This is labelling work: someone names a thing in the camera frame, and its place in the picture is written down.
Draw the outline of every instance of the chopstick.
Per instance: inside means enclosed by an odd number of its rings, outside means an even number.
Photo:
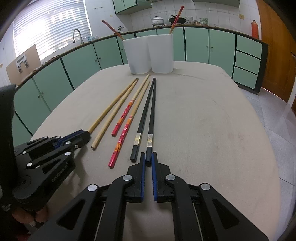
[[[141,136],[142,136],[142,133],[143,133],[143,130],[144,130],[145,120],[146,120],[146,116],[147,116],[147,112],[148,112],[148,106],[149,106],[149,102],[150,102],[150,97],[151,97],[151,94],[152,94],[153,86],[154,86],[154,79],[153,79],[152,84],[150,86],[150,90],[149,90],[149,93],[148,93],[148,96],[147,96],[147,99],[146,99],[146,103],[145,103],[145,106],[144,106],[144,109],[143,109],[143,113],[142,113],[142,117],[141,117],[141,120],[140,120],[140,123],[139,123],[139,127],[138,127],[138,131],[137,131],[137,134],[136,134],[136,138],[135,138],[135,141],[134,141],[134,144],[133,144],[133,149],[131,151],[131,158],[130,158],[130,160],[132,162],[136,162],[137,161],[137,155],[138,155],[138,151],[139,151],[139,145],[141,143]]]
[[[113,154],[111,156],[111,159],[109,161],[108,167],[110,167],[110,168],[114,168],[114,166],[115,166],[115,162],[117,160],[118,154],[120,152],[120,149],[122,147],[124,139],[125,139],[125,137],[127,135],[127,132],[128,132],[128,130],[130,128],[130,125],[131,125],[131,123],[133,121],[133,117],[135,116],[135,114],[137,112],[137,109],[138,109],[138,107],[139,107],[139,105],[141,103],[141,100],[143,99],[143,96],[144,96],[144,94],[146,92],[146,89],[147,89],[149,84],[150,84],[150,80],[147,81],[145,86],[143,87],[143,89],[142,89],[142,91],[141,91],[141,93],[139,95],[139,98],[137,99],[137,101],[136,101],[136,103],[135,103],[135,105],[134,105],[134,107],[133,107],[133,109],[131,111],[131,115],[129,116],[129,118],[128,118],[127,122],[126,122],[126,125],[124,126],[124,129],[123,129],[123,131],[122,131],[122,133],[121,133],[121,135],[119,137],[119,140],[118,140],[118,142],[116,144],[114,152],[113,152]]]
[[[152,147],[153,147],[153,130],[154,130],[154,113],[155,113],[155,97],[156,97],[156,79],[153,79],[154,86],[153,86],[153,96],[152,96],[152,103],[151,103],[151,113],[150,113],[150,122],[149,122],[149,129],[148,129],[148,139],[147,139],[147,148],[146,148],[146,166],[151,166],[151,154],[152,154]]]
[[[89,128],[89,133],[91,134],[97,125],[102,121],[106,114],[112,109],[112,107],[117,103],[117,101],[124,95],[124,93],[131,87],[131,85],[136,81],[135,78],[114,100],[113,102],[103,111],[103,113],[97,118],[97,120]]]
[[[108,24],[105,20],[102,20],[102,22],[106,24],[118,37],[120,37],[121,40],[124,40],[124,38],[114,28],[112,28],[110,24]]]
[[[147,74],[147,76],[145,77],[144,81],[142,82],[142,84],[140,85],[139,89],[137,90],[137,92],[134,94],[133,98],[131,99],[131,101],[129,102],[128,106],[126,107],[126,109],[124,110],[122,116],[120,117],[119,121],[117,122],[113,132],[111,133],[112,136],[116,136],[117,132],[119,131],[124,119],[126,118],[131,106],[133,105],[134,101],[136,100],[138,94],[140,93],[141,89],[143,88],[144,84],[146,83],[146,81],[148,80],[148,77],[150,76],[150,74]]]
[[[180,15],[181,15],[181,12],[182,12],[183,8],[184,8],[184,5],[181,6],[181,8],[180,8],[180,10],[179,10],[179,12],[178,12],[178,15],[177,15],[176,18],[175,18],[175,21],[174,21],[173,24],[172,24],[172,27],[171,27],[171,29],[170,29],[169,34],[172,34],[172,32],[173,32],[173,30],[174,30],[174,27],[176,26],[176,24],[177,24],[177,22],[178,22],[178,19],[179,19]]]
[[[120,109],[120,107],[122,106],[122,104],[124,103],[124,101],[126,100],[126,98],[128,97],[128,95],[131,93],[131,91],[135,87],[137,81],[138,81],[138,79],[136,79],[136,81],[131,85],[131,87],[128,89],[128,91],[122,96],[122,98],[120,99],[120,101],[116,105],[115,109],[112,111],[112,113],[110,114],[109,118],[106,120],[105,124],[102,126],[100,132],[98,133],[98,135],[95,138],[93,144],[91,145],[91,148],[93,150],[95,150],[97,148],[97,146],[100,143],[103,135],[105,134],[108,126],[110,125],[111,121],[113,120],[113,118],[117,114],[118,110]]]

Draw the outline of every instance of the metal pivot screw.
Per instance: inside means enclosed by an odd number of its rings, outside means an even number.
[[[173,174],[168,174],[165,178],[166,178],[167,180],[169,180],[169,181],[172,181],[172,180],[174,180],[176,177],[175,177],[175,175],[173,175]]]
[[[201,185],[201,188],[202,188],[202,190],[209,190],[210,188],[211,188],[211,186],[209,185],[209,184],[207,184],[207,183],[203,183],[202,185]]]
[[[87,187],[87,190],[89,190],[90,192],[93,192],[97,189],[98,187],[94,184],[91,184]]]
[[[133,177],[132,177],[131,175],[124,175],[124,176],[122,177],[122,179],[125,180],[125,181],[130,181],[132,178],[133,178]]]

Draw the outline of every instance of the white container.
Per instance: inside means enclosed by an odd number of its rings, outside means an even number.
[[[171,73],[174,69],[173,35],[148,36],[148,47],[152,71],[157,74]]]
[[[145,74],[151,69],[147,36],[122,41],[132,74]]]

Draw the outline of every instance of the orange thermos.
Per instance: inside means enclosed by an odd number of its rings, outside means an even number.
[[[258,39],[259,38],[258,24],[256,23],[255,20],[253,20],[251,25],[252,25],[252,37]]]

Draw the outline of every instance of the window blind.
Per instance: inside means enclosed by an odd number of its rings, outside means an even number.
[[[40,60],[72,43],[73,29],[91,36],[83,0],[38,0],[24,8],[13,22],[15,54],[36,45]],[[75,31],[75,41],[79,39]]]

